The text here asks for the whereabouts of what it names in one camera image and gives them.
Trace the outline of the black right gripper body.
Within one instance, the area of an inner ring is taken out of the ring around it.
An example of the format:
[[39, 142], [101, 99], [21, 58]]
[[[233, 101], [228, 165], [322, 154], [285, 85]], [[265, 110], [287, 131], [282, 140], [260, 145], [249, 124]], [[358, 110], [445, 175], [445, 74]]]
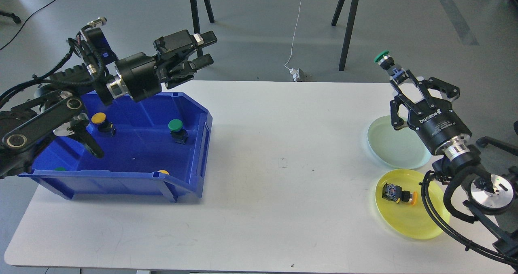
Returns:
[[468, 140], [472, 132], [453, 111], [452, 104], [447, 100], [435, 100], [435, 106], [430, 108], [425, 100], [416, 104], [417, 112], [409, 110], [407, 124], [416, 131], [427, 150], [432, 155], [442, 154], [443, 143], [464, 136]]

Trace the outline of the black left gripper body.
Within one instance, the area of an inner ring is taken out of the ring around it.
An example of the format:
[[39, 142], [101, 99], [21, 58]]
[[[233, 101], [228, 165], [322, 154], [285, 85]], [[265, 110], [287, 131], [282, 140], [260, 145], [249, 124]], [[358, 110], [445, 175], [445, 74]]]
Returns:
[[143, 52], [115, 61], [116, 75], [106, 82], [106, 102], [123, 96], [139, 102], [162, 91], [162, 84], [172, 89], [189, 80], [195, 73], [195, 64], [174, 55], [163, 59], [158, 54]]

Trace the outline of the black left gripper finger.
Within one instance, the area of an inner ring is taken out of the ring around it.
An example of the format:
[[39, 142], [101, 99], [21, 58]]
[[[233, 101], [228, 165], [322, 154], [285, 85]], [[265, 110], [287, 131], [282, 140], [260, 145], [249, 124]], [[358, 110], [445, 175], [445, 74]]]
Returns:
[[185, 60], [172, 70], [172, 81], [186, 82], [192, 80], [197, 71], [211, 64], [214, 64], [214, 60], [210, 54], [203, 55], [192, 61]]
[[181, 30], [168, 36], [162, 36], [154, 41], [157, 51], [156, 57], [160, 60], [185, 59], [198, 49], [215, 44], [218, 39], [213, 31], [204, 34], [189, 34], [188, 30]]

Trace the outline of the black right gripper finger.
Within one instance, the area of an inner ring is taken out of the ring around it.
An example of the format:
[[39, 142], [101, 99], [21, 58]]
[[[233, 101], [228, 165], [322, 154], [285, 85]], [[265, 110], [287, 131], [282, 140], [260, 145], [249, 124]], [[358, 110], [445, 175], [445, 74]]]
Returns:
[[[411, 117], [418, 115], [421, 110], [418, 109], [417, 104], [412, 102], [407, 96], [403, 94], [401, 89], [399, 88], [399, 84], [405, 82], [406, 80], [411, 80], [415, 86], [418, 85], [418, 80], [414, 75], [407, 75], [401, 82], [396, 81], [394, 78], [390, 78], [390, 85], [394, 88], [396, 95], [394, 95], [394, 99], [390, 102], [390, 116], [391, 116], [391, 125], [394, 130], [401, 130], [405, 127], [409, 127], [411, 130], [420, 130], [421, 127], [419, 124], [414, 122]], [[399, 107], [400, 105], [404, 105], [409, 112], [408, 119], [406, 121], [403, 120], [399, 115]]]
[[429, 89], [439, 91], [448, 100], [453, 101], [460, 97], [460, 88], [436, 77], [430, 77], [428, 80], [415, 79], [414, 85], [420, 90], [427, 104], [435, 104], [435, 98], [431, 96]]

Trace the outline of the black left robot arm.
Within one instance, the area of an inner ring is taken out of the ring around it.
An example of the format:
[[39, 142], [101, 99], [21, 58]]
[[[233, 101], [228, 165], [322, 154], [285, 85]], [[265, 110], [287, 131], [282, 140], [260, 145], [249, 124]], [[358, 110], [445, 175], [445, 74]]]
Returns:
[[189, 60], [193, 53], [217, 42], [213, 31], [190, 34], [181, 30], [154, 41], [156, 53], [142, 52], [119, 59], [103, 32], [105, 17], [87, 23], [68, 38], [68, 53], [48, 73], [33, 75], [1, 94], [4, 106], [17, 93], [38, 86], [38, 95], [10, 110], [1, 111], [1, 178], [29, 173], [35, 159], [56, 137], [82, 144], [94, 157], [104, 152], [87, 131], [89, 118], [81, 96], [97, 93], [103, 104], [128, 96], [139, 102], [193, 79], [213, 64], [210, 54]]

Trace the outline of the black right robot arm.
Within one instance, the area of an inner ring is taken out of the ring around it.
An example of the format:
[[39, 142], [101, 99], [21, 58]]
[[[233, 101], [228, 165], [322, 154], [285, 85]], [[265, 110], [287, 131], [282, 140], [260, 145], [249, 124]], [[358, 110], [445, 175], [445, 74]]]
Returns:
[[[422, 202], [432, 221], [466, 251], [517, 269], [517, 233], [502, 230], [489, 218], [509, 208], [515, 190], [505, 176], [489, 173], [481, 165], [480, 151], [468, 144], [472, 133], [452, 108], [459, 88], [434, 77], [420, 81], [409, 71], [391, 76], [390, 84], [395, 90], [390, 102], [393, 128], [414, 130], [432, 155], [442, 157], [420, 183]], [[439, 215], [429, 193], [432, 181], [446, 185], [443, 204], [452, 217], [480, 222], [497, 238], [494, 250], [463, 236]]]

